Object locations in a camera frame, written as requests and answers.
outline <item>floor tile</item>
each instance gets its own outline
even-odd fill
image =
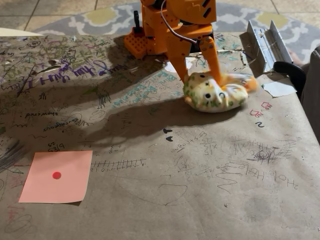
[[[317,13],[292,12],[292,13],[285,13],[284,15],[290,18],[298,19],[301,22],[320,28],[320,12],[317,12]]]
[[[26,26],[26,31],[34,31],[41,28],[47,24],[54,23],[58,20],[68,18],[69,16],[33,16],[31,17],[28,26]]]
[[[95,5],[95,0],[40,0],[33,15],[77,15],[93,11]]]
[[[0,16],[31,16],[38,0],[0,0]]]
[[[271,0],[218,0],[217,2],[240,5],[247,8],[259,9],[265,12],[277,12]]]
[[[0,16],[0,28],[24,30],[29,16]]]
[[[98,0],[96,9],[109,8],[117,5],[137,3],[139,0]]]
[[[320,12],[320,0],[273,0],[279,13]]]

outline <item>metal bracket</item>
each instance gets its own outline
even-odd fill
[[[271,71],[275,62],[294,63],[273,20],[270,29],[253,28],[249,20],[247,33],[255,59],[263,73]]]

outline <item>wire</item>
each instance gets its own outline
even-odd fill
[[[193,40],[193,39],[191,39],[191,38],[188,38],[188,37],[185,37],[185,36],[182,36],[182,35],[176,33],[176,32],[169,26],[167,20],[166,20],[165,17],[164,17],[163,12],[162,12],[162,11],[163,11],[163,7],[164,7],[164,4],[165,4],[166,1],[167,1],[167,0],[164,0],[164,1],[162,2],[162,4],[161,4],[161,11],[160,11],[160,12],[161,12],[161,16],[162,16],[162,18],[163,18],[163,20],[164,20],[164,23],[165,23],[165,25],[168,27],[168,29],[170,30],[170,32],[171,32],[173,35],[175,35],[176,37],[180,38],[180,39],[186,40],[186,41],[188,41],[189,43],[192,43],[192,44],[197,44],[197,41],[195,41],[195,40]]]

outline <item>orange servo motor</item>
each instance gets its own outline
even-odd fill
[[[202,52],[210,73],[221,82],[218,54],[211,23],[217,20],[216,0],[140,0],[142,27],[134,11],[135,27],[124,37],[125,47],[137,59],[166,54],[182,81],[186,57]]]

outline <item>gray patterned rug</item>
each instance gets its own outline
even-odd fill
[[[98,9],[61,19],[34,32],[43,35],[127,34],[134,25],[133,11],[140,9],[140,2]],[[221,2],[217,2],[216,12],[215,32],[245,32],[248,20],[256,28],[269,28],[273,19],[287,47],[304,62],[309,61],[311,52],[320,45],[320,29],[296,19]]]

